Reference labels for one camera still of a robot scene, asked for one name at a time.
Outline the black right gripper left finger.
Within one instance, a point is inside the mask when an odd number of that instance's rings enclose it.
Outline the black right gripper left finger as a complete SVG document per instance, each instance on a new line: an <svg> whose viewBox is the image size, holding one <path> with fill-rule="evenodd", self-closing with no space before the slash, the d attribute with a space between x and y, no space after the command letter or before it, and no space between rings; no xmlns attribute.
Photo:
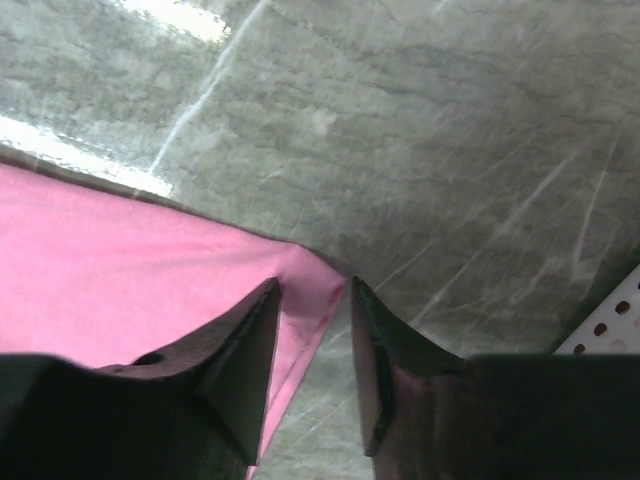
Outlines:
<svg viewBox="0 0 640 480"><path fill-rule="evenodd" d="M129 365L1 358L5 479L242 479L269 397L280 285Z"/></svg>

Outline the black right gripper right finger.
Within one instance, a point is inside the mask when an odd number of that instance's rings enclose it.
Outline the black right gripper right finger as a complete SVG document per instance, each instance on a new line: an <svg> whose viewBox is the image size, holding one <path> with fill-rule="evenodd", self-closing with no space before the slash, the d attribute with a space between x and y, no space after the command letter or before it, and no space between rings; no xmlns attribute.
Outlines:
<svg viewBox="0 0 640 480"><path fill-rule="evenodd" d="M364 452L378 479L635 479L639 359L461 358L351 283Z"/></svg>

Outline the light pink t shirt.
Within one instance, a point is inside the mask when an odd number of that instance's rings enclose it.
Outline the light pink t shirt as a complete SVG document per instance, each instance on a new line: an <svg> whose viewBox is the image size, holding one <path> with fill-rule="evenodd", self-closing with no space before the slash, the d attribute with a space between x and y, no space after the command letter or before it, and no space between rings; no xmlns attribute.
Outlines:
<svg viewBox="0 0 640 480"><path fill-rule="evenodd" d="M129 365L272 278L279 323L258 460L326 331L343 276L292 243L1 169L1 358Z"/></svg>

